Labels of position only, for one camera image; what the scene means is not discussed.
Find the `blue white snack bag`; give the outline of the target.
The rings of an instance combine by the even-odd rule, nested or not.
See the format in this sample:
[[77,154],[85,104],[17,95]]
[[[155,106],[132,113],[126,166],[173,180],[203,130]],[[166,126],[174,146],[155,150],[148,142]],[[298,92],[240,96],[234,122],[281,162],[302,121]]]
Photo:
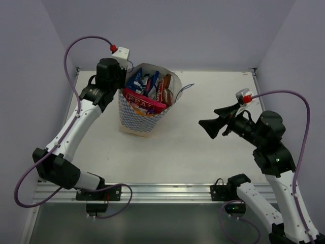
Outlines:
[[145,74],[142,78],[142,92],[148,98],[155,100],[159,85],[159,71],[155,71],[153,75]]

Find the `dark blue chip bag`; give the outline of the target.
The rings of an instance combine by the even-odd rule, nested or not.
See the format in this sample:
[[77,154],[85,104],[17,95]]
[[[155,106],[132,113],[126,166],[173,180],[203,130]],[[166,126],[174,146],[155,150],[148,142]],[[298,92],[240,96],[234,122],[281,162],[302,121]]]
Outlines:
[[139,68],[137,72],[127,81],[126,88],[130,89],[131,91],[142,95],[144,93],[143,89],[143,69]]

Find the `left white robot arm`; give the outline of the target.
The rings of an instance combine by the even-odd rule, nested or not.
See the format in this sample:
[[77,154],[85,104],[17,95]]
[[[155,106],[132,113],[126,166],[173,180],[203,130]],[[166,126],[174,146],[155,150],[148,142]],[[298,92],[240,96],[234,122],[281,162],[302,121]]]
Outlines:
[[72,161],[83,137],[124,87],[126,70],[114,58],[102,58],[96,74],[78,96],[80,102],[59,134],[44,148],[36,148],[32,158],[39,177],[67,190],[87,190],[93,199],[104,197],[104,179],[80,170]]

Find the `blue patterned paper bag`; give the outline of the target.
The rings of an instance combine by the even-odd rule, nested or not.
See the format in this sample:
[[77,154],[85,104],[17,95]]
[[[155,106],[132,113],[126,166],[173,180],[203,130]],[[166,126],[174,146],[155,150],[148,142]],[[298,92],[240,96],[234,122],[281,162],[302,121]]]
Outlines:
[[[126,100],[126,98],[123,96],[122,92],[126,88],[127,81],[137,72],[139,68],[143,69],[143,76],[145,74],[153,75],[155,71],[159,71],[159,80],[161,80],[163,77],[165,77],[167,74],[170,74],[174,78],[174,102],[173,104],[162,111],[159,114],[154,114],[154,116],[140,116],[136,114],[136,112],[133,110],[133,107],[135,107],[135,104],[131,104]],[[142,63],[134,68],[128,70],[128,73],[126,75],[125,80],[125,88],[123,88],[118,93],[118,105],[119,105],[119,117],[120,117],[120,131],[123,131],[125,133],[134,134],[142,137],[149,137],[154,128],[156,127],[157,123],[163,118],[163,116],[171,110],[171,108],[176,104],[176,102],[181,98],[183,92],[192,87],[193,84],[188,84],[183,86],[182,82],[180,81],[180,78],[173,73],[172,71],[169,71],[166,68],[155,66],[152,64],[146,64]]]

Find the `brown cassava chips bag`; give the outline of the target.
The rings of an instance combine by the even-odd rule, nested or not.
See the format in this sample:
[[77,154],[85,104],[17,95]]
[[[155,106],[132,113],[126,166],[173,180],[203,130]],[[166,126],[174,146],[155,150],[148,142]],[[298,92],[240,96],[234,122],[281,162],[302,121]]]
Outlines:
[[155,100],[170,107],[174,102],[174,78],[167,74],[158,84]]

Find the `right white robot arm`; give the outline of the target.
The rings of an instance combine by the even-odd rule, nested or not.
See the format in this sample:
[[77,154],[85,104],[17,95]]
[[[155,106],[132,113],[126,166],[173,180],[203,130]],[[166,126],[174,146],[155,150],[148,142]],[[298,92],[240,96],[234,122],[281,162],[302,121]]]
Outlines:
[[254,161],[270,184],[279,210],[255,189],[245,174],[228,178],[222,186],[211,186],[211,197],[219,195],[225,201],[244,201],[264,224],[270,243],[324,243],[324,235],[309,218],[294,180],[298,169],[281,142],[285,132],[282,117],[276,112],[264,111],[257,121],[253,121],[250,112],[240,110],[238,104],[214,112],[218,118],[200,120],[199,125],[211,139],[225,127],[223,136],[233,132],[255,146]]

